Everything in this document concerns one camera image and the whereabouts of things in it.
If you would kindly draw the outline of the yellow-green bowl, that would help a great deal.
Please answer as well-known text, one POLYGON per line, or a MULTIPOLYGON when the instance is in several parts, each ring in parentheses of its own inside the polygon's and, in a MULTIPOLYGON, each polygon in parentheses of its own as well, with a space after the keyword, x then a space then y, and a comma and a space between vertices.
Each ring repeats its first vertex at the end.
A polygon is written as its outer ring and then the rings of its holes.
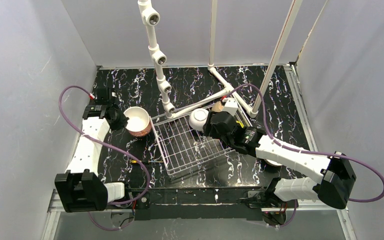
POLYGON ((244 127, 245 127, 245 125, 243 124, 243 122, 240 121, 240 120, 236 120, 236 123, 237 123, 241 128, 244 128, 244 127))

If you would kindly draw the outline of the beige bowl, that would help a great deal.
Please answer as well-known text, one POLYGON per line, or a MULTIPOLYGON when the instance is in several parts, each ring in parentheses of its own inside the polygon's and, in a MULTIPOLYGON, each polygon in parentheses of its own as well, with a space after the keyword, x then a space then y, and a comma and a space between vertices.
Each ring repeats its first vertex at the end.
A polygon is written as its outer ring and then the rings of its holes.
POLYGON ((222 101, 217 101, 217 102, 212 106, 211 111, 212 111, 212 112, 219 113, 219 112, 222 112, 222 111, 223 111, 223 108, 224 108, 223 102, 222 102, 222 101))

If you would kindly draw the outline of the pale grey bowl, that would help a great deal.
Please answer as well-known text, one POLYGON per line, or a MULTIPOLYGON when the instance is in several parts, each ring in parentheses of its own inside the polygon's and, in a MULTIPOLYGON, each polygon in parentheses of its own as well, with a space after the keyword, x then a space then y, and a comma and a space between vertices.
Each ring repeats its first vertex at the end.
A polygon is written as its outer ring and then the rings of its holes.
POLYGON ((204 108, 197 108, 193 110, 188 119, 189 126, 199 132, 204 130, 204 125, 207 122, 209 111, 204 108))

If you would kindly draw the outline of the white bowl with brown outside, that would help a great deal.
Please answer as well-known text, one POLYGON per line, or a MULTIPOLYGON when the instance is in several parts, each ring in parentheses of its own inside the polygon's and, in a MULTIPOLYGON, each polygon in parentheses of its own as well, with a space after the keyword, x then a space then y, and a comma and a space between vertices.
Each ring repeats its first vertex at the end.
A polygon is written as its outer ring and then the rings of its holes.
POLYGON ((132 136, 142 138, 152 131, 151 118, 144 108, 132 106, 123 114, 128 118, 125 128, 132 136))

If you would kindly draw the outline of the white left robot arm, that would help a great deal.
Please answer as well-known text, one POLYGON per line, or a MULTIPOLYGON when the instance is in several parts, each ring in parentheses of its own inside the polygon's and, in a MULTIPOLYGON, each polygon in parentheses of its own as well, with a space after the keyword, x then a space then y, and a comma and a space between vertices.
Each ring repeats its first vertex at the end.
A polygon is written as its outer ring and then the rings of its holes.
POLYGON ((64 173, 55 176, 54 184, 64 210, 68 213, 103 211, 107 204, 125 197, 123 182, 102 183, 98 164, 102 145, 87 138, 103 141, 111 131, 127 126, 126 117, 117 104, 111 87, 100 87, 90 94, 92 102, 82 115, 81 135, 72 160, 64 173))

